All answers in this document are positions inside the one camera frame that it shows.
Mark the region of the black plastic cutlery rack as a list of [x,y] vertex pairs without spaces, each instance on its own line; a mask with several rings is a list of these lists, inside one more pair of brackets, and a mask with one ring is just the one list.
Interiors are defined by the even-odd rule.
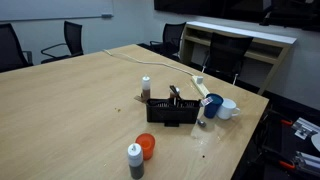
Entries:
[[178,127],[180,124],[194,124],[200,109],[199,100],[148,99],[147,121]]

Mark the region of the white-capped brown sauce bottle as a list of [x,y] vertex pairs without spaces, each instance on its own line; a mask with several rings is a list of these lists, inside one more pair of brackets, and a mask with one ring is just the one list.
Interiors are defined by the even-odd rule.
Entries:
[[145,75],[142,77],[142,93],[141,97],[143,101],[147,101],[150,98],[150,92],[151,92],[151,81],[150,77]]

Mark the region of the white plug adapter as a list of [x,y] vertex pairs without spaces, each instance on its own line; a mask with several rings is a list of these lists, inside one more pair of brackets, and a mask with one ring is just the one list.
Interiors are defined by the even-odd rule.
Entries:
[[196,83],[197,84],[202,84],[203,83],[203,77],[202,76],[197,76],[196,77]]

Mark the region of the beige power strip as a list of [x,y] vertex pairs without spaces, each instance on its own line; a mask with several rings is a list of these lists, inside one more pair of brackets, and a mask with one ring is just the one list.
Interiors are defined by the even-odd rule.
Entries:
[[209,94],[209,90],[206,88],[206,86],[204,85],[204,83],[202,84],[197,84],[196,83],[196,77],[197,76],[192,76],[191,80],[193,82],[193,84],[195,85],[195,87],[197,88],[197,90],[199,91],[199,93],[203,96],[206,97]]

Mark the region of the black office chair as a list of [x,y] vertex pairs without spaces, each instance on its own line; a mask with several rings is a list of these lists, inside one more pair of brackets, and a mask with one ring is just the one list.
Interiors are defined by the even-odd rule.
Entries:
[[10,23],[0,25],[0,72],[33,65],[32,52],[23,51]]
[[[82,26],[73,22],[64,22],[64,43],[59,43],[41,50],[43,55],[49,56],[49,59],[42,60],[41,63],[54,62],[66,58],[81,56],[84,54],[82,47]],[[58,46],[66,45],[70,51],[69,55],[55,56],[47,53],[47,50],[56,48]]]
[[149,44],[140,43],[140,46],[165,56],[174,61],[180,61],[180,41],[186,23],[168,24],[163,29],[162,41],[150,41]]
[[232,84],[235,84],[252,40],[252,37],[231,37],[213,33],[202,71],[209,75],[227,76],[232,79]]

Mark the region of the orange plastic cup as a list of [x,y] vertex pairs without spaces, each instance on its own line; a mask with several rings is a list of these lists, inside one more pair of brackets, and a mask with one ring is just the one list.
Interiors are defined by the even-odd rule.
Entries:
[[136,143],[138,143],[143,150],[143,159],[149,160],[153,156],[153,151],[155,147],[155,138],[149,133],[140,134],[136,138]]

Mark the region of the small silver metal object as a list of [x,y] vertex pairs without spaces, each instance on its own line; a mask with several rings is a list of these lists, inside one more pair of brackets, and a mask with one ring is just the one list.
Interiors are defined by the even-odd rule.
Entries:
[[200,127],[206,127],[206,122],[200,120],[200,119],[197,119],[197,124],[200,126]]

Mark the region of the blue plastic cup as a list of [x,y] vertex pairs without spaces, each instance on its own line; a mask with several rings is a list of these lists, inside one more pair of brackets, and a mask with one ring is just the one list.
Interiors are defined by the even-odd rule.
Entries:
[[223,98],[218,94],[209,93],[206,95],[207,98],[211,98],[212,102],[204,107],[204,116],[206,118],[213,118],[220,106],[223,103]]

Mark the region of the white-capped dark sauce bottle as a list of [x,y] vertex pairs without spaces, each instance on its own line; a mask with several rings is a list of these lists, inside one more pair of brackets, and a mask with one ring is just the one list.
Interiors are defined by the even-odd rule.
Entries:
[[127,150],[130,174],[133,179],[141,179],[144,175],[143,150],[137,143],[132,143]]

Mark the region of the white ceramic mug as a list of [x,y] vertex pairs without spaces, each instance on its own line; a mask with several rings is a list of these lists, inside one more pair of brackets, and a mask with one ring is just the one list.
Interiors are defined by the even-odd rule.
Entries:
[[232,117],[238,116],[240,112],[241,110],[233,100],[224,98],[222,105],[217,111],[217,116],[222,120],[228,120]]

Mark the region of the wooden console shelf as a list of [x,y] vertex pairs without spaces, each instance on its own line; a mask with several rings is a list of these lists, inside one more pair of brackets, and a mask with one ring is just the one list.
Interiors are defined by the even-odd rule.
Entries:
[[187,22],[183,32],[181,62],[191,64],[194,45],[209,48],[201,67],[236,79],[245,58],[268,63],[271,69],[259,88],[262,95],[296,39],[204,22]]

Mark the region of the black wall television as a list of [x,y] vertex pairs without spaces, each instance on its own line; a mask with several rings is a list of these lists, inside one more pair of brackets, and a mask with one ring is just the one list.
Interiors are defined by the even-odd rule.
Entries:
[[320,29],[320,0],[154,0],[157,11],[277,25],[306,31]]

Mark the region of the wall whiteboard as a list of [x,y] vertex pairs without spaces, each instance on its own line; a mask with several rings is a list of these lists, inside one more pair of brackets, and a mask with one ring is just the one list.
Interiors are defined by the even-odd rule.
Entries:
[[0,0],[0,20],[100,17],[113,14],[113,0]]

